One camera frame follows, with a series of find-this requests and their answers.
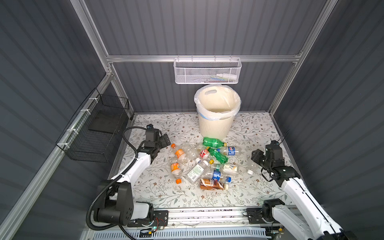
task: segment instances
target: white bin liner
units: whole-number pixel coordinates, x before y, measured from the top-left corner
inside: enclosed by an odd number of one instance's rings
[[[203,137],[224,139],[239,112],[241,100],[230,87],[210,84],[200,88],[194,97]]]
[[[197,111],[207,120],[221,120],[235,116],[240,110],[239,95],[229,86],[206,85],[195,93]]]

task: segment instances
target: trash can handle hole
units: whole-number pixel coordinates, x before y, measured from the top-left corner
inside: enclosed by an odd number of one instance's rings
[[[212,93],[217,93],[217,90],[213,89],[213,90],[206,91],[205,95],[212,94]]]

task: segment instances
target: black wire basket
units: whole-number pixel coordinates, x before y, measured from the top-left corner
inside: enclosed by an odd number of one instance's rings
[[[99,94],[78,123],[66,131],[70,135],[65,142],[56,142],[72,160],[113,162],[119,149],[122,133],[128,124],[127,98]]]

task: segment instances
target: green plastic bottle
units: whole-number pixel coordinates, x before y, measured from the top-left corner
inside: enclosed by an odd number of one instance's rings
[[[222,146],[226,147],[227,143],[226,142],[222,142],[222,141],[220,141],[219,139],[216,139],[216,138],[204,137],[203,145],[207,146],[207,147],[218,148],[218,147],[222,147]]]
[[[212,154],[213,156],[215,156],[215,158],[221,163],[221,164],[224,164],[224,163],[227,163],[228,162],[228,157],[227,156],[224,156],[223,154],[219,153],[218,151],[216,151],[216,149],[214,148],[211,148],[211,147],[207,147],[207,150],[210,154]]]

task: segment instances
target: brown bottle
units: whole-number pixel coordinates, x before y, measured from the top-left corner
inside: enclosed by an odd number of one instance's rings
[[[217,189],[227,190],[228,188],[229,188],[229,185],[226,183],[220,183],[218,181],[200,178],[200,189],[203,189],[203,190],[217,190]]]

